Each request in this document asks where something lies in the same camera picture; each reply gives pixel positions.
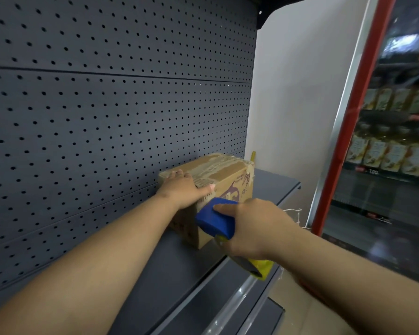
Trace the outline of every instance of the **hand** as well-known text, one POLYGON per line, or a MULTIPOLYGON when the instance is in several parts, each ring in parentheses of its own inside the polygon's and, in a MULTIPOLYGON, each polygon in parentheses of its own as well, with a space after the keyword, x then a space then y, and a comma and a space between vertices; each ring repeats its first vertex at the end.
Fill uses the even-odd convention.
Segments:
POLYGON ((301 230, 287 213, 270 201, 250 199, 239 204, 217 204, 216 212, 235 218, 235 234, 223 247, 233 256, 274 260, 277 248, 301 230))
POLYGON ((197 188, 191 174, 183 174, 183 170, 179 169, 178 171, 173 171, 164 180, 156 195, 172 200, 177 210, 179 210, 189 207, 202 197, 212 193, 215 186, 215 184, 209 184, 205 187, 197 188))

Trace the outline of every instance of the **floor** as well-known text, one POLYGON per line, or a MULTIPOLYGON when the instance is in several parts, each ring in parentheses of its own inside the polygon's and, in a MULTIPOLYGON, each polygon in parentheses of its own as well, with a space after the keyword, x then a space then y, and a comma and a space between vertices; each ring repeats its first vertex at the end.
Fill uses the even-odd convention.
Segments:
POLYGON ((303 290, 284 271, 269 297, 285 309, 277 335, 356 335, 340 316, 303 290))

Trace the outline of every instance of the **pegboard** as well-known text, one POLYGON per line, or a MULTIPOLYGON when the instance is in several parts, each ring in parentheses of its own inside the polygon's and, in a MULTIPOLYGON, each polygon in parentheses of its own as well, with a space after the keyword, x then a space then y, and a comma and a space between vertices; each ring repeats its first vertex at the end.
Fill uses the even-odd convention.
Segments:
POLYGON ((0 289, 145 200, 160 171, 243 157, 255 25, 247 0, 0 0, 0 289))
POLYGON ((0 66, 251 82, 248 0, 0 0, 0 66))

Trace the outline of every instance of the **red door frame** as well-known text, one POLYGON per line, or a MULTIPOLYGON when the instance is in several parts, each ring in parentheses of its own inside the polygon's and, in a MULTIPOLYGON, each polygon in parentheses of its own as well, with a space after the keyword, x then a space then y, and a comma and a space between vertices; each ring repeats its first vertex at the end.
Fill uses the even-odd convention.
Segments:
POLYGON ((391 11, 393 10, 395 1, 396 0, 379 0, 376 7, 369 36, 358 67, 357 76, 354 85, 352 86, 345 118, 341 124, 334 156, 329 167, 324 188, 321 191, 320 201, 312 223, 312 232, 318 236, 321 236, 323 231, 324 221, 328 214, 335 188, 337 187, 341 167, 348 151, 349 142, 358 120, 358 114, 368 88, 371 74, 374 70, 374 64, 377 60, 380 46, 385 37, 385 31, 390 21, 391 11))

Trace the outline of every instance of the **white side panel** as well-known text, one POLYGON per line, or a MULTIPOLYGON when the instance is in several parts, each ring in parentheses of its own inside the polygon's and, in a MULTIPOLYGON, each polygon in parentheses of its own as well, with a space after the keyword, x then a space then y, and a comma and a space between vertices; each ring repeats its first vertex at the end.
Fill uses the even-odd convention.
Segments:
POLYGON ((302 208, 303 223, 335 146, 376 3, 307 0, 278 9, 258 31, 245 157, 256 151, 257 168, 301 181, 285 206, 302 208))

